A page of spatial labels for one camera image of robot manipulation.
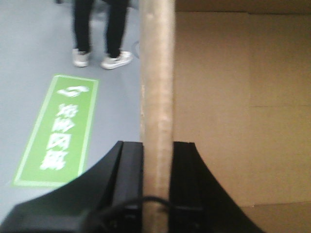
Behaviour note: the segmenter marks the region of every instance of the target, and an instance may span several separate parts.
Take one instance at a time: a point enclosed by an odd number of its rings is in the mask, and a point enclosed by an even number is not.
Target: shoe
[[[115,69],[121,66],[125,66],[129,64],[133,60],[133,56],[131,52],[127,51],[121,51],[119,57],[117,58],[111,58],[111,57],[105,57],[102,61],[102,68],[104,69]]]
[[[76,67],[86,67],[89,63],[90,52],[72,50],[72,62]]]

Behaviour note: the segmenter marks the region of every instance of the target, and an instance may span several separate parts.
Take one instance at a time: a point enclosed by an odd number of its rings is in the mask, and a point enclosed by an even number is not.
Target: floor sticker
[[[53,77],[15,185],[58,187],[83,173],[97,89],[98,80]]]

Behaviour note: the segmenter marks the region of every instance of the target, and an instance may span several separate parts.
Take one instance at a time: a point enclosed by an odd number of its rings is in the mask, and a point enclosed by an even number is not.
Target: cardboard box
[[[187,2],[177,1],[177,10],[218,9]],[[266,13],[281,3],[271,2]],[[310,1],[295,3],[275,12],[309,13]],[[311,16],[177,12],[176,19],[174,141],[196,143],[267,233],[311,232]]]

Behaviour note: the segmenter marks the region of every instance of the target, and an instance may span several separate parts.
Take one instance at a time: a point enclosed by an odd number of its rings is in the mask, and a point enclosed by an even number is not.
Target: black cable
[[[142,205],[143,202],[158,202],[167,208],[173,208],[174,206],[167,200],[154,197],[154,196],[145,196],[142,198],[132,199],[125,202],[122,202],[118,205],[106,208],[103,210],[97,210],[90,212],[84,225],[82,227],[83,233],[109,233],[109,228],[107,227],[108,221],[122,214],[124,208],[128,205],[139,204]]]

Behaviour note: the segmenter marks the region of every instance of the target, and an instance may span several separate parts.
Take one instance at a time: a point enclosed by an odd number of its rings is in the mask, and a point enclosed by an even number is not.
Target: leg
[[[73,29],[76,48],[90,52],[89,18],[94,0],[75,0]]]
[[[109,22],[106,32],[106,52],[110,54],[110,57],[112,58],[116,58],[120,54],[128,2],[129,0],[111,1]]]

